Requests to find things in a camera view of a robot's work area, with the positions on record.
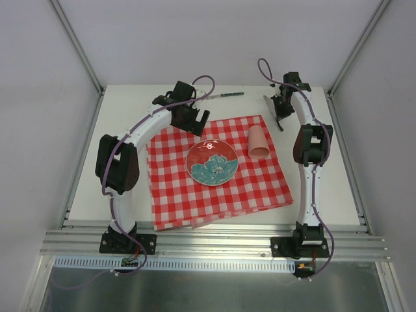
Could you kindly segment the red white checkered cloth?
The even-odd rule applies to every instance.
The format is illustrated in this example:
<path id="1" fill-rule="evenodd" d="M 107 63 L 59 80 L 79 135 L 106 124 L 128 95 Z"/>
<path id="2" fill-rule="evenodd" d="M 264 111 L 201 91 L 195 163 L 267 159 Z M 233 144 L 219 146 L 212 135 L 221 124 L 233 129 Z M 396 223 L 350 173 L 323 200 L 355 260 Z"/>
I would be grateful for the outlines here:
<path id="1" fill-rule="evenodd" d="M 202 137 L 168 127 L 151 139 L 146 153 L 156 230 L 293 203 L 260 115 L 208 122 Z"/>

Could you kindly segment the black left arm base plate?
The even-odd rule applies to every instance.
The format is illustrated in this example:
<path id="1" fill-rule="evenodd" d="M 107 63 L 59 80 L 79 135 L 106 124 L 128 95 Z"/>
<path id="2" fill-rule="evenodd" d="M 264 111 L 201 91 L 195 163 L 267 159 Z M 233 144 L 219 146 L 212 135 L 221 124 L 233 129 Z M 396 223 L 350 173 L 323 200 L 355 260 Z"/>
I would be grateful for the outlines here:
<path id="1" fill-rule="evenodd" d="M 133 233 L 132 237 L 144 247 L 148 255 L 154 255 L 157 246 L 155 234 Z M 140 249 L 137 243 L 118 232 L 104 233 L 101 237 L 99 253 L 101 254 L 134 254 Z"/>

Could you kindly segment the silver table knife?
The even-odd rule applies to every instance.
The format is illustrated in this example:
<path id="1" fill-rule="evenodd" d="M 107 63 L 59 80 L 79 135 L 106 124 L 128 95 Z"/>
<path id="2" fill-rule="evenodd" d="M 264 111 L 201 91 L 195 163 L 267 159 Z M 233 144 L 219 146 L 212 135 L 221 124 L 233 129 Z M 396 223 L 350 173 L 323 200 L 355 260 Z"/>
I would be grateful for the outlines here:
<path id="1" fill-rule="evenodd" d="M 269 111 L 272 115 L 272 119 L 273 119 L 274 123 L 276 124 L 277 128 L 279 129 L 280 132 L 283 132 L 283 128 L 280 125 L 280 122 L 279 122 L 277 114 L 276 114 L 276 109 L 275 109 L 275 104 L 274 104 L 273 99 L 271 97 L 266 96 L 266 95 L 263 96 L 263 99 L 266 102 L 266 105 L 267 105 L 267 107 L 268 107 L 268 109 L 269 109 Z"/>

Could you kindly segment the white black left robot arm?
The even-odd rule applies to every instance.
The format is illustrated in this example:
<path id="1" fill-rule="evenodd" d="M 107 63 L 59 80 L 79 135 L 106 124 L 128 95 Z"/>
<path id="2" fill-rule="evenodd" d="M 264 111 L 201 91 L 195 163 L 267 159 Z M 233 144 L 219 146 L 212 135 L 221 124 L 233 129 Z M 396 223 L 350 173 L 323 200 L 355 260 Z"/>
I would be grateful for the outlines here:
<path id="1" fill-rule="evenodd" d="M 199 109 L 195 102 L 207 99 L 215 83 L 204 95 L 197 97 L 194 84 L 178 81 L 172 91 L 157 96 L 144 117 L 134 126 L 116 136 L 103 135 L 99 141 L 95 175 L 101 192 L 109 198 L 109 233 L 117 233 L 114 245 L 121 252 L 135 248 L 136 222 L 133 220 L 132 189 L 140 177 L 138 154 L 161 130 L 173 126 L 201 136 L 210 112 L 205 110 L 197 121 Z"/>

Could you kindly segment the salmon pink plastic cup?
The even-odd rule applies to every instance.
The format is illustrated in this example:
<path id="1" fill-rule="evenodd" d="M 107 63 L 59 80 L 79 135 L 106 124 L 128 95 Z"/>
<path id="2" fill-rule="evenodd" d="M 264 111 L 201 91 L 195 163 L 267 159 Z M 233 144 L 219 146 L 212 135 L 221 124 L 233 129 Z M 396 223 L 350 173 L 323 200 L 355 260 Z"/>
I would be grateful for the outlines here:
<path id="1" fill-rule="evenodd" d="M 260 160 L 269 156 L 265 132 L 260 125 L 254 125 L 248 131 L 248 156 L 251 159 Z"/>

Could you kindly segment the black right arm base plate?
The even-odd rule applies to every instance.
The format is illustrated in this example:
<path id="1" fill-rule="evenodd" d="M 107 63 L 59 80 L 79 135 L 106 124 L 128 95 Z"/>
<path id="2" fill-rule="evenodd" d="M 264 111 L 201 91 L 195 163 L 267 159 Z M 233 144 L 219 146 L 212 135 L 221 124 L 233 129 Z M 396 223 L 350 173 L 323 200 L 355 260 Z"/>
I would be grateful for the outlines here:
<path id="1" fill-rule="evenodd" d="M 327 240 L 320 245 L 301 245 L 292 237 L 271 237 L 270 249 L 273 257 L 288 257 L 291 259 L 308 258 L 329 258 L 330 252 Z"/>

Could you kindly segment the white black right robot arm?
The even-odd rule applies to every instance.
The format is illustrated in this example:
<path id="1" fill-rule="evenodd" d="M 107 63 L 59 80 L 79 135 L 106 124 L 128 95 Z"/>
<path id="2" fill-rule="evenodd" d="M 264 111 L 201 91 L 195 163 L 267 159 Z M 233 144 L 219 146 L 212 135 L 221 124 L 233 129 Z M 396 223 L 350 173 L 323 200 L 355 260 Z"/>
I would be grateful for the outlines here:
<path id="1" fill-rule="evenodd" d="M 300 173 L 300 212 L 295 225 L 291 250 L 303 257 L 324 242 L 324 226 L 319 213 L 319 183 L 323 164 L 332 143 L 333 127 L 322 123 L 312 108 L 311 87 L 299 73 L 290 71 L 275 88 L 271 112 L 280 131 L 280 122 L 295 114 L 300 122 L 292 156 Z"/>

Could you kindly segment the red teal ceramic plate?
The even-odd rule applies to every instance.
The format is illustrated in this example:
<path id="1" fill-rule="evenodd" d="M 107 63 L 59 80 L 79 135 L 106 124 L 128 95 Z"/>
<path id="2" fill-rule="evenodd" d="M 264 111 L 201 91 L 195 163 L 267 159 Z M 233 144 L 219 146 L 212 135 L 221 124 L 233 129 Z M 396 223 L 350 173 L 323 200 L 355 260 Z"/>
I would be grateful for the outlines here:
<path id="1" fill-rule="evenodd" d="M 195 143 L 187 152 L 185 168 L 191 178 L 205 186 L 219 186 L 231 180 L 239 167 L 237 152 L 220 139 Z"/>

